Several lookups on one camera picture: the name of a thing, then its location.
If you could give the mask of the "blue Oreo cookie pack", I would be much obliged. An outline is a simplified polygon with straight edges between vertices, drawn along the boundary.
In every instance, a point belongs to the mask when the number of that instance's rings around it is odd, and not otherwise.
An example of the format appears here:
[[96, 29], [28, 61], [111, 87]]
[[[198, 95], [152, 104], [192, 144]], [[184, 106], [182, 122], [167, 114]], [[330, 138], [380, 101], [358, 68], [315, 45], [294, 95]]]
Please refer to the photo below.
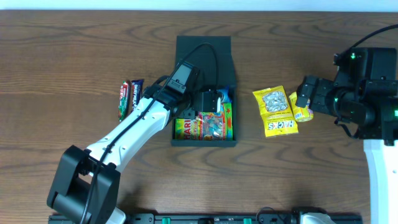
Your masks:
[[216, 91], [217, 93], [217, 112], [221, 111], [221, 105], [223, 103], [231, 103], [232, 99], [229, 96], [229, 88], [223, 88]]

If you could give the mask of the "Haribo worms candy bag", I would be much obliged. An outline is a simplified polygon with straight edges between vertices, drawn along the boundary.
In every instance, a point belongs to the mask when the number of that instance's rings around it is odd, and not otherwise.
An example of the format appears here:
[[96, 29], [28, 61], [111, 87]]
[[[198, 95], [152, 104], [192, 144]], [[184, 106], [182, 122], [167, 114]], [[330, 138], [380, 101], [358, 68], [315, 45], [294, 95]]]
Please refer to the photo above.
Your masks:
[[232, 141], [232, 121], [232, 104], [222, 103], [220, 112], [199, 112], [194, 119], [176, 119], [175, 138], [178, 140]]

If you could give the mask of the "yellow Hacks candy bag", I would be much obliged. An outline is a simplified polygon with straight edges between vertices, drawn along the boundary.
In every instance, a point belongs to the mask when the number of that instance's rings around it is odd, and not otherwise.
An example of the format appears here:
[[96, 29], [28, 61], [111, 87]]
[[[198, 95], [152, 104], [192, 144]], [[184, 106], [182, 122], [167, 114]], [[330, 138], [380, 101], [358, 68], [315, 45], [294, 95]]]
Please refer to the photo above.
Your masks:
[[264, 123], [265, 137], [299, 133], [297, 122], [282, 85], [254, 91], [253, 95]]

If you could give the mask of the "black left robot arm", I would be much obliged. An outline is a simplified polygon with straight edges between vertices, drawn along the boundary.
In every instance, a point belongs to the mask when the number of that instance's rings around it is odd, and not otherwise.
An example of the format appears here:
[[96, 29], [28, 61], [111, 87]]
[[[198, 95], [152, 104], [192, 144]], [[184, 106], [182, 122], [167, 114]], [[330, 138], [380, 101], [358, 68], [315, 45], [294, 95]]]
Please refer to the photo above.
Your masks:
[[136, 109], [86, 149], [70, 146], [61, 156], [47, 205], [72, 223], [127, 222], [117, 207], [121, 173], [140, 148], [189, 108], [219, 111], [221, 93], [171, 81], [147, 87]]

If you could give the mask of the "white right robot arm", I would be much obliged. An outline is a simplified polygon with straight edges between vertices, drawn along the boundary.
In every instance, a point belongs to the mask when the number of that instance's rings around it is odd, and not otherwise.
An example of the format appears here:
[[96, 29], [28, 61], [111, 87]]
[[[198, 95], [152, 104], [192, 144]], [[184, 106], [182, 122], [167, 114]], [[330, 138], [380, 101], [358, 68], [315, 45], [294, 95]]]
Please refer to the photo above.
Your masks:
[[335, 117], [350, 138], [363, 141], [371, 223], [397, 223], [397, 50], [351, 47], [333, 63], [335, 79], [306, 76], [295, 104]]

